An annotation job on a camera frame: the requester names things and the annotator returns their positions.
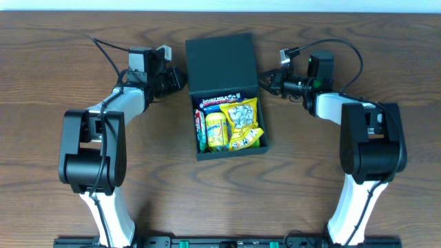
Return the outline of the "yellow pistachio snack bag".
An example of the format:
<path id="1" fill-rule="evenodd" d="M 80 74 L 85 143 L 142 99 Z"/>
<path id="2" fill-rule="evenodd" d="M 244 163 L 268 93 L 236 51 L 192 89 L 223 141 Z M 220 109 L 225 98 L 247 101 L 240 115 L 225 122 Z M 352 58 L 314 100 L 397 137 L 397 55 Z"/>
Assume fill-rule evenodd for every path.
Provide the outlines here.
<path id="1" fill-rule="evenodd" d="M 249 148 L 265 133 L 258 124 L 257 107 L 257 98 L 220 106 L 231 129 L 227 145 L 229 151 Z"/>

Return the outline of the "dark green gift box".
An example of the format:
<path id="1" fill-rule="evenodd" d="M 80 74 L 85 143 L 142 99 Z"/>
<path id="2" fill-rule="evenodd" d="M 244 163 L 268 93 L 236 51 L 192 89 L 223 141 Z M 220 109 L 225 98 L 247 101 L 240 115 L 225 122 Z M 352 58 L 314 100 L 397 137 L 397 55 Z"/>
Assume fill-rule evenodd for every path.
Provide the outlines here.
<path id="1" fill-rule="evenodd" d="M 257 62 L 251 33 L 185 42 L 187 83 L 192 109 L 201 99 L 240 93 L 257 98 L 258 126 L 266 131 L 259 96 Z"/>

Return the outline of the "purple Dairy Milk bar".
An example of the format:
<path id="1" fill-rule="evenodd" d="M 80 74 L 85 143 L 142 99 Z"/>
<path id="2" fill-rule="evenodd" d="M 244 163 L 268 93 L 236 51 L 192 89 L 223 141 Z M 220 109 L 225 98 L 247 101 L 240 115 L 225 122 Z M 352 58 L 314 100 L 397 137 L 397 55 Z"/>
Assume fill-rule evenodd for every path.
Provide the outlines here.
<path id="1" fill-rule="evenodd" d="M 242 101 L 243 95 L 240 92 L 233 94 L 226 94 L 221 96 L 215 96 L 207 99 L 198 99 L 196 104 L 200 108 L 209 107 L 213 105 L 219 105 L 224 103 L 235 103 Z"/>

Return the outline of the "blue Oreo cookie pack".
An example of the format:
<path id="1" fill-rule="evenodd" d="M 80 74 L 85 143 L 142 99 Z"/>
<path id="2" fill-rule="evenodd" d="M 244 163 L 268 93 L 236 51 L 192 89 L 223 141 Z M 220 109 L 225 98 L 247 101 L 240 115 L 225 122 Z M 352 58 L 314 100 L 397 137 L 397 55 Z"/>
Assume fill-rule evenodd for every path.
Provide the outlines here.
<path id="1" fill-rule="evenodd" d="M 208 107 L 200 108 L 200 111 L 205 115 L 217 113 L 217 112 L 226 112 L 228 109 L 239 106 L 239 103 L 222 103 L 219 105 L 211 105 Z"/>

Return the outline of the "yellow Mentos candy bottle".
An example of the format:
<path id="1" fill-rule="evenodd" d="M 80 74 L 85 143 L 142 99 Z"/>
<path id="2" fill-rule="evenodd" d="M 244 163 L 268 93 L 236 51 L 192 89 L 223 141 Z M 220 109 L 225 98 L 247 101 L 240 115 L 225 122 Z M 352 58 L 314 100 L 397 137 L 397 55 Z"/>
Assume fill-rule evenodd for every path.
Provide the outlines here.
<path id="1" fill-rule="evenodd" d="M 221 151 L 228 144 L 227 119 L 222 112 L 208 114 L 205 118 L 207 145 L 213 151 Z"/>

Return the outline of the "red green KitKat bar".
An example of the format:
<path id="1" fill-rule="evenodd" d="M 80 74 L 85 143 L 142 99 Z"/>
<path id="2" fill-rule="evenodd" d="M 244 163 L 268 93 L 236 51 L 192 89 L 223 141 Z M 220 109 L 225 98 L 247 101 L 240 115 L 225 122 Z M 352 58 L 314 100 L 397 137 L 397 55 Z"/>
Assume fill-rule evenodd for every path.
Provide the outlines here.
<path id="1" fill-rule="evenodd" d="M 205 152 L 207 149 L 207 135 L 205 126 L 205 115 L 201 110 L 194 110 L 196 140 L 198 144 L 198 150 L 200 153 Z"/>

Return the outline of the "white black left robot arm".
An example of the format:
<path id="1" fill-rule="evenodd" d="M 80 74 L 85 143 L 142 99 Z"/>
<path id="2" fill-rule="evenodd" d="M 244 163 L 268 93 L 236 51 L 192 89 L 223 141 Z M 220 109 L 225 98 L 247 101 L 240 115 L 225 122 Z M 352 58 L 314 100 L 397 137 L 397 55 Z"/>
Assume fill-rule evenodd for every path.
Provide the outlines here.
<path id="1" fill-rule="evenodd" d="M 128 67 L 117 72 L 111 94 L 100 103 L 68 110 L 63 117 L 58 174 L 87 204 L 99 230 L 95 238 L 57 238 L 55 247 L 131 247 L 136 224 L 121 185 L 127 170 L 125 128 L 155 98 L 181 90 L 172 49 L 135 47 Z"/>

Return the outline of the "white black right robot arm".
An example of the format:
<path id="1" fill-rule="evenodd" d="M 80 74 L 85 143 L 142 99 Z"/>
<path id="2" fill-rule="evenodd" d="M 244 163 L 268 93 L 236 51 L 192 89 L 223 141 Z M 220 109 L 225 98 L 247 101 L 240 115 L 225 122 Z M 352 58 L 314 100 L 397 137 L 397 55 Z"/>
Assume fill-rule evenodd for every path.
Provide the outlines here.
<path id="1" fill-rule="evenodd" d="M 334 54 L 316 50 L 309 55 L 306 75 L 294 74 L 292 62 L 300 48 L 280 51 L 282 67 L 261 74 L 260 85 L 273 95 L 302 99 L 314 117 L 340 127 L 340 164 L 345 181 L 338 205 L 314 247 L 387 247 L 393 242 L 365 239 L 374 205 L 407 162 L 407 152 L 395 103 L 377 103 L 333 88 Z"/>

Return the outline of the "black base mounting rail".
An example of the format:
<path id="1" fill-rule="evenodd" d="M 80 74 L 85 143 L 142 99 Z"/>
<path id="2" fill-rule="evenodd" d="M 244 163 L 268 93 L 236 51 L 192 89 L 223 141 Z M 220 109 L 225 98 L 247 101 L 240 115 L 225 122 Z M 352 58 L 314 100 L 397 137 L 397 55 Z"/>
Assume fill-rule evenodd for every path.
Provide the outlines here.
<path id="1" fill-rule="evenodd" d="M 98 238 L 56 238 L 54 248 L 104 247 Z M 399 238 L 365 238 L 357 245 L 342 246 L 326 238 L 313 236 L 290 236 L 288 238 L 170 238 L 150 236 L 137 238 L 127 247 L 135 248 L 401 248 Z"/>

